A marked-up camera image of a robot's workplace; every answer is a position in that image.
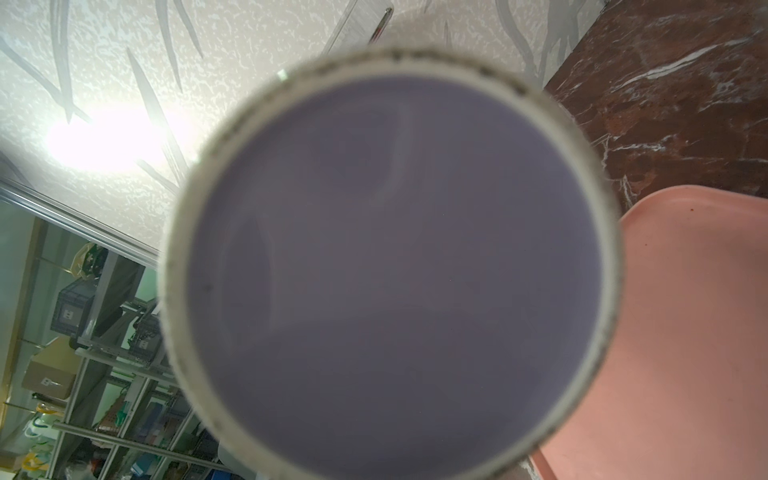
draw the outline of storage crate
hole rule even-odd
[[[192,407],[190,407],[190,404],[187,402],[187,399],[184,397],[184,395],[182,393],[178,393],[175,397],[172,398],[171,401],[169,401],[167,415],[181,420],[187,416],[187,413],[189,413],[191,408]]]
[[[184,473],[184,480],[205,480],[208,468],[200,465],[190,465],[187,472]]]
[[[203,460],[213,460],[219,455],[219,441],[208,433],[207,430],[203,430],[200,434],[200,439],[197,440],[192,456],[201,458]]]
[[[128,350],[145,362],[151,362],[163,342],[160,322],[156,316],[146,315],[138,320],[134,327],[136,333],[128,340]]]
[[[85,328],[96,295],[96,282],[77,279],[58,294],[51,330],[77,337]]]

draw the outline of black crate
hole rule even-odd
[[[201,458],[203,460],[213,460],[219,455],[219,441],[208,433],[207,430],[203,430],[200,434],[200,438],[197,440],[192,456],[195,458]]]
[[[145,362],[151,362],[163,342],[160,321],[155,315],[146,315],[134,327],[136,333],[128,340],[128,350]]]
[[[205,480],[208,469],[200,465],[190,465],[184,473],[183,480]]]
[[[58,294],[51,330],[76,337],[88,322],[88,314],[96,296],[96,282],[77,279]]]

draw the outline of mug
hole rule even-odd
[[[431,48],[321,58],[208,141],[162,326],[212,433],[271,478],[491,478],[584,395],[618,209],[546,94]]]

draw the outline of shelf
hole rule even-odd
[[[130,449],[136,449],[136,450],[138,450],[140,452],[150,453],[152,455],[160,455],[160,456],[165,455],[165,456],[171,457],[173,460],[177,460],[179,462],[186,462],[186,463],[191,463],[193,465],[200,465],[200,466],[203,466],[203,467],[215,468],[217,470],[221,470],[221,471],[224,471],[224,472],[230,472],[230,470],[228,468],[226,468],[224,465],[217,464],[215,462],[209,462],[208,460],[202,460],[200,458],[195,458],[195,457],[192,457],[192,456],[189,456],[189,455],[183,455],[183,454],[180,454],[180,453],[177,453],[177,452],[172,452],[172,451],[167,450],[167,449],[161,449],[159,447],[155,447],[155,446],[152,446],[152,445],[145,445],[145,444],[143,444],[141,442],[134,442],[132,440],[127,440],[127,439],[119,439],[119,438],[114,437],[112,435],[106,435],[104,433],[94,432],[94,431],[89,430],[89,429],[83,429],[83,428],[80,428],[80,427],[75,427],[75,426],[72,426],[72,425],[67,425],[67,424],[61,423],[61,422],[55,423],[53,425],[53,428],[55,428],[57,430],[61,430],[63,432],[67,432],[67,433],[74,433],[75,435],[80,435],[80,436],[83,436],[83,437],[88,438],[88,439],[98,440],[99,442],[111,443],[111,444],[118,445],[118,446],[121,446],[121,447],[128,447]]]
[[[218,461],[219,461],[218,457],[214,458],[214,462],[218,462]],[[203,473],[199,477],[195,476],[194,478],[189,478],[187,475],[184,475],[184,480],[205,480],[206,478],[208,478],[208,474],[210,473],[211,470],[213,470],[211,467],[206,467],[203,470]]]
[[[107,378],[107,383],[114,386],[119,386],[121,389],[126,389],[128,388],[128,386],[131,385],[130,381],[125,379],[119,379],[116,376],[110,376],[109,378]],[[157,390],[154,390],[153,392],[151,392],[150,395],[152,396],[152,398],[161,400],[163,402],[168,402],[170,399],[174,397],[167,393],[158,392]]]
[[[135,297],[143,272],[144,267],[138,263],[120,257],[115,252],[108,252],[88,313],[88,322],[81,335],[83,339],[90,340],[96,336],[104,338],[101,331],[104,322],[123,303]]]
[[[141,303],[140,306],[136,306],[133,303],[125,303],[123,305],[124,310],[127,312],[125,317],[130,317],[131,322],[135,320],[133,325],[137,325],[139,322],[146,322],[153,320],[155,323],[159,323],[157,319],[157,299],[150,300],[146,303]],[[128,328],[128,325],[123,326],[123,318],[119,321],[120,330],[124,331]],[[173,380],[173,370],[164,361],[166,359],[166,352],[162,342],[157,347],[157,351],[154,354],[154,358],[149,360],[146,356],[139,355],[137,352],[131,351],[130,348],[126,348],[129,343],[127,339],[119,342],[114,341],[114,336],[110,337],[108,330],[100,337],[83,336],[78,337],[78,344],[82,347],[87,347],[86,353],[81,353],[83,356],[89,356],[92,359],[96,359],[99,362],[110,363],[113,366],[120,366],[121,368],[138,368],[139,370],[131,370],[132,373],[148,376],[149,378],[155,378],[161,382],[170,382],[172,386],[177,386]],[[127,360],[132,363],[133,366],[129,366],[127,363],[115,363],[118,362],[117,358]]]
[[[118,433],[118,438],[126,438],[126,439],[132,439],[137,440],[136,434],[137,434],[137,428],[140,425],[137,425],[137,423],[134,421],[135,419],[141,419],[142,413],[147,411],[147,407],[149,405],[149,399],[152,396],[152,392],[154,391],[154,388],[157,386],[157,382],[154,380],[146,380],[145,386],[142,390],[142,393],[140,394],[141,401],[136,405],[135,409],[133,409],[129,413],[129,417],[127,418],[126,422],[123,424],[123,428],[121,428],[120,432]],[[161,410],[160,414],[157,416],[157,419],[160,420],[164,417],[164,414],[167,412],[167,410],[170,408],[170,405],[166,403]],[[184,419],[181,420],[178,427],[176,427],[174,434],[171,436],[170,441],[168,443],[168,450],[173,451],[180,439],[183,437],[183,434],[190,428],[191,425],[199,424],[199,421],[197,421],[197,417],[192,413],[191,409],[187,412]],[[153,442],[151,446],[160,446],[162,445],[163,439],[161,437],[157,437]],[[101,471],[101,474],[99,475],[98,480],[108,480],[112,477],[114,474],[114,470],[116,468],[125,468],[125,465],[122,462],[123,457],[126,456],[126,454],[130,450],[125,447],[115,447],[110,451],[109,456],[107,457],[106,462],[104,463],[104,467]],[[161,469],[163,469],[163,472],[167,470],[167,466],[169,464],[169,460],[167,457],[163,457],[161,459],[160,464],[155,469],[155,472],[159,472]],[[157,475],[153,474],[153,478],[162,478],[162,476],[157,477]]]
[[[96,362],[100,362],[112,367],[118,367],[119,369],[122,369],[128,373],[133,373],[134,375],[147,377],[148,379],[153,379],[153,380],[157,380],[158,382],[167,383],[168,385],[171,385],[171,386],[176,386],[176,387],[179,386],[179,384],[176,382],[176,379],[171,376],[165,375],[162,372],[145,369],[144,367],[131,365],[130,363],[121,362],[120,360],[115,359],[112,356],[107,355],[106,353],[97,352],[91,349],[88,349],[88,350],[78,349],[75,353],[89,360],[94,360]]]
[[[120,345],[127,333],[128,326],[137,317],[136,312],[126,312],[117,322],[107,329],[100,340],[106,343]],[[64,423],[74,426],[90,428],[97,420],[96,411],[104,389],[108,383],[124,384],[125,380],[111,375],[113,365],[89,358],[83,358],[72,392],[67,401],[64,413]],[[48,467],[46,478],[61,478],[61,470],[66,466],[67,460],[80,445],[82,437],[67,433],[59,435],[51,453],[51,464]]]
[[[136,377],[134,381],[131,383],[131,388],[134,385],[138,386],[140,384],[141,384],[140,390],[136,398],[132,399],[131,407],[129,408],[126,418],[123,421],[123,424],[120,426],[120,430],[118,431],[119,439],[126,438],[126,435],[129,433],[129,431],[131,431],[131,426],[133,426],[134,420],[136,418],[141,417],[141,415],[138,415],[138,413],[143,412],[147,408],[147,405],[149,404],[149,400],[151,397],[150,392],[152,392],[154,390],[154,387],[157,386],[157,382],[155,382],[154,380],[149,380],[144,377]],[[109,452],[107,459],[104,461],[104,466],[101,469],[99,480],[105,480],[106,478],[108,478],[109,471],[111,470],[112,464],[115,462],[116,459],[118,459],[119,450],[120,449],[118,447],[113,447],[112,450]]]

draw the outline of marble wall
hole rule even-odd
[[[699,184],[768,197],[768,6],[613,0],[547,85],[624,210]]]

